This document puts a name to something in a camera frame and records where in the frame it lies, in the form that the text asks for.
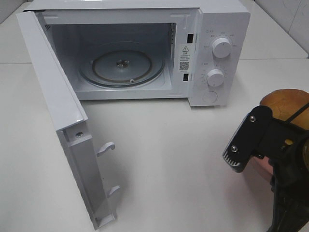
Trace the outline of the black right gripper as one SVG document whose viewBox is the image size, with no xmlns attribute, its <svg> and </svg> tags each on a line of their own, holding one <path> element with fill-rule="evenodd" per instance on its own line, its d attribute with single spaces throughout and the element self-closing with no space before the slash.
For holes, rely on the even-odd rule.
<svg viewBox="0 0 309 232">
<path fill-rule="evenodd" d="M 309 131 L 276 119 L 267 106 L 253 108 L 223 152 L 237 173 L 251 157 L 269 157 L 274 193 L 270 232 L 298 232 L 309 221 Z"/>
</svg>

